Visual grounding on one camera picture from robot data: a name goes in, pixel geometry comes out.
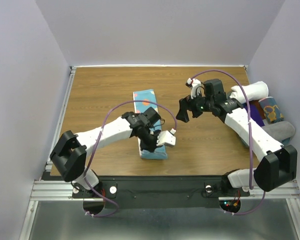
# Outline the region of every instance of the white wall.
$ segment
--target white wall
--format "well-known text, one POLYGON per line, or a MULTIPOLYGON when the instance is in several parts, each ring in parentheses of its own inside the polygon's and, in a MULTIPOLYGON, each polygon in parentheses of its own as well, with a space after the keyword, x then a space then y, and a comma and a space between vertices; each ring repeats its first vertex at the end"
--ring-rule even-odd
POLYGON ((300 0, 286 0, 256 51, 248 76, 265 81, 286 120, 296 128, 292 144, 298 151, 300 186, 300 0))
POLYGON ((0 0, 0 240, 19 239, 69 67, 34 0, 0 0))
POLYGON ((36 0, 72 66, 248 64, 284 0, 36 0))

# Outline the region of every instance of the aluminum frame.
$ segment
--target aluminum frame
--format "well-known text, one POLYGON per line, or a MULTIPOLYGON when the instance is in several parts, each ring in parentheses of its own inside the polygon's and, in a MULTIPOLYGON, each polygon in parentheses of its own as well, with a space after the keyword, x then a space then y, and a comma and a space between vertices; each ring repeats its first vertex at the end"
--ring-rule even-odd
MULTIPOLYGON (((106 66, 87 66, 87 67, 106 67, 106 66)), ((67 84, 67 88, 65 91, 63 103, 62 103, 62 109, 59 115, 59 119, 57 122, 57 126, 55 129, 55 133, 53 136, 53 140, 51 143, 51 148, 50 152, 54 148, 55 144, 58 141, 62 124, 64 121, 67 105, 68 105, 68 100, 69 96, 71 93, 71 88, 74 82, 75 74, 76 74, 76 66, 72 66, 70 76, 69 76, 69 81, 67 84)), ((50 158, 47 158, 46 161, 46 167, 45 170, 50 172, 52 169, 52 162, 50 158)), ((39 201, 82 201, 83 199, 77 198, 73 199, 72 198, 72 191, 73 188, 71 184, 66 183, 64 181, 35 181, 33 183, 33 189, 31 191, 31 196, 30 196, 30 201, 28 205, 28 209, 25 215, 25 219, 23 222, 21 234, 20 234, 20 240, 28 240, 31 235, 31 230, 32 226, 34 224, 35 216, 36 216, 36 211, 38 208, 38 203, 39 201)), ((250 196, 249 197, 242 197, 242 199, 247 199, 247 200, 254 200, 254 199, 261 199, 263 195, 263 191, 259 187, 255 187, 253 190, 250 191, 250 196)), ((265 195, 266 199, 286 199, 288 208, 290 210, 291 217, 293 219, 294 227, 296 229, 298 238, 300 239, 300 189, 298 187, 298 182, 297 180, 288 182, 273 191, 267 193, 265 195)), ((220 200, 228 200, 232 198, 228 197, 220 197, 220 200)), ((93 198, 90 201, 102 201, 101 198, 93 198)))

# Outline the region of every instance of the wood grain surface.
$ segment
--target wood grain surface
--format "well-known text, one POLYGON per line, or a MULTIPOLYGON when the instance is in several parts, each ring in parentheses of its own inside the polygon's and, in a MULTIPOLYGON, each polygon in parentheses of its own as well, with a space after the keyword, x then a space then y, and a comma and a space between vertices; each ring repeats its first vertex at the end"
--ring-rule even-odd
MULTIPOLYGON (((179 99, 190 94, 186 80, 208 69, 210 67, 77 68, 61 133, 67 130, 84 132, 101 126, 107 112, 132 100, 134 91, 154 89, 157 102, 176 115, 179 99)), ((243 67, 218 69, 234 75, 243 85, 249 84, 243 67)), ((198 79, 202 82, 220 79, 226 92, 235 85, 231 78, 218 72, 206 73, 198 79)), ((128 111, 134 111, 132 103, 116 109, 108 122, 128 111)), ((159 114, 165 119, 163 130, 170 130, 174 126, 171 116, 160 108, 159 114)), ((178 121, 176 146, 166 148, 168 159, 141 159, 134 137, 99 149, 91 168, 103 176, 222 175, 249 168, 249 150, 243 147, 232 129, 209 112, 199 118, 191 118, 191 113, 188 114, 190 122, 178 121)), ((59 175, 54 166, 51 175, 59 175)))

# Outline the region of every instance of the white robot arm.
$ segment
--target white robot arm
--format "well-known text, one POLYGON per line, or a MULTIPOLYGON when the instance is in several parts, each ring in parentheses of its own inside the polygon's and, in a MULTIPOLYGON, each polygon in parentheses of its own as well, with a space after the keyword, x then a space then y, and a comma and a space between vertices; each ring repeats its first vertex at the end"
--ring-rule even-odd
MULTIPOLYGON (((144 113, 126 112, 104 126, 97 149, 131 137, 140 138, 141 149, 149 152, 154 152, 156 148, 162 146, 173 147, 176 144, 174 129, 171 131, 150 130, 160 119, 160 115, 152 107, 144 113)), ((62 134, 50 154, 50 159, 65 182, 74 181, 85 189, 90 189, 84 179, 85 163, 86 158, 93 152, 101 130, 101 127, 97 127, 77 134, 71 131, 62 134)), ((86 179, 92 187, 99 183, 97 174, 90 168, 86 173, 86 179)))
MULTIPOLYGON (((186 84, 191 88, 191 94, 179 100, 178 120, 188 122, 187 111, 193 118, 198 118, 203 112, 212 112, 223 123, 232 128, 249 145, 248 114, 242 104, 235 98, 227 99, 221 80, 212 79, 201 83, 197 79, 188 79, 186 84), (203 84, 202 96, 198 88, 203 84)), ((296 178, 297 150, 292 146, 284 147, 280 142, 268 135, 253 119, 252 150, 260 164, 253 170, 252 186, 259 186, 266 192, 279 187, 296 178)), ((227 173, 227 178, 233 188, 249 187, 249 169, 240 169, 227 173)))

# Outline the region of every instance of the white towel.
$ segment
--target white towel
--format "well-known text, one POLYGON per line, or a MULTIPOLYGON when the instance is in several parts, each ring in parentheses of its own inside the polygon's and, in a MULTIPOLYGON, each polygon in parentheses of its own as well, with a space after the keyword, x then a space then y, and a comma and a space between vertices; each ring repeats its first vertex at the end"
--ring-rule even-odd
MULTIPOLYGON (((244 104, 246 102, 245 96, 241 91, 241 88, 239 86, 233 86, 231 88, 233 91, 229 98, 231 99, 237 99, 240 103, 244 104)), ((268 97, 269 95, 269 89, 266 83, 263 81, 257 81, 253 84, 250 84, 248 86, 243 86, 243 90, 249 100, 260 100, 268 97)))

